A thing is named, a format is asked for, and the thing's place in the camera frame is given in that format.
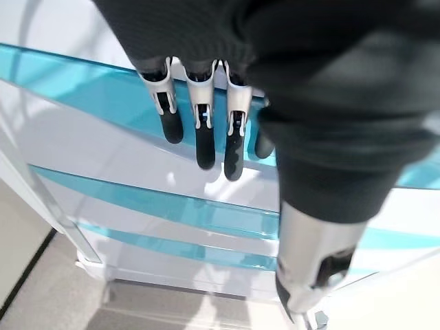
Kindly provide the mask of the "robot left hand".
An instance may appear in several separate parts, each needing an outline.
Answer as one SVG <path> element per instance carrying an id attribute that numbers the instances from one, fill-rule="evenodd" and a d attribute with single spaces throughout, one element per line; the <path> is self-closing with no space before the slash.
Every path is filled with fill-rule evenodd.
<path id="1" fill-rule="evenodd" d="M 130 61 L 166 83 L 176 56 L 194 81 L 221 60 L 262 91 L 280 227 L 276 288 L 309 316 L 346 275 L 367 223 L 404 168 L 439 143 L 438 1 L 97 1 Z"/>

